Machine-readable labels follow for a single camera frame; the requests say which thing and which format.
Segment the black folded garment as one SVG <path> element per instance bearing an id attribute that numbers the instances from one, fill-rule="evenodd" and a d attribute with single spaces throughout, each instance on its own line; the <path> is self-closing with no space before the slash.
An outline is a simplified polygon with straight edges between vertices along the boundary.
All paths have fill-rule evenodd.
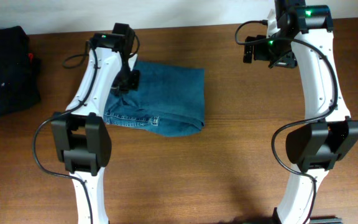
<path id="1" fill-rule="evenodd" d="M 0 29 L 0 116 L 29 109 L 41 100 L 41 60 L 30 52 L 29 42 L 20 26 Z"/>

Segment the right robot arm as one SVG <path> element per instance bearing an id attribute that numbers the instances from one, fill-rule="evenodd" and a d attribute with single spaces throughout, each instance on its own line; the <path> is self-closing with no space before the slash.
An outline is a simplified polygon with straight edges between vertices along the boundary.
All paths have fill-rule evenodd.
<path id="1" fill-rule="evenodd" d="M 267 61 L 270 67 L 298 68 L 305 117 L 284 125 L 290 177 L 285 194 L 264 223 L 341 223 L 313 218 L 323 179 L 358 141 L 358 120 L 351 117 L 341 93 L 333 54 L 334 27 L 326 5 L 276 1 L 262 21 L 265 35 L 247 37 L 243 61 Z"/>

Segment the blue denim jeans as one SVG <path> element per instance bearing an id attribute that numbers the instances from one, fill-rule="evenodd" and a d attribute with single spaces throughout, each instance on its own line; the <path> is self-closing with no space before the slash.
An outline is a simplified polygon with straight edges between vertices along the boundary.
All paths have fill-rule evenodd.
<path id="1" fill-rule="evenodd" d="M 110 94 L 106 124 L 143 129 L 165 137 L 197 134 L 204 127 L 204 69 L 138 61 L 139 87 Z"/>

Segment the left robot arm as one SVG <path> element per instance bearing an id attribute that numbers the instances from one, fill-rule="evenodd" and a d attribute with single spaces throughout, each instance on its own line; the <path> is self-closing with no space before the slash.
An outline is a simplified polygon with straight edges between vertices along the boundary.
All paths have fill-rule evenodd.
<path id="1" fill-rule="evenodd" d="M 78 223 L 108 223 L 104 205 L 104 170 L 112 143 L 103 113 L 110 93 L 136 90 L 135 31 L 116 23 L 110 34 L 95 33 L 88 41 L 88 65 L 74 99 L 51 122 L 57 157 L 72 180 Z"/>

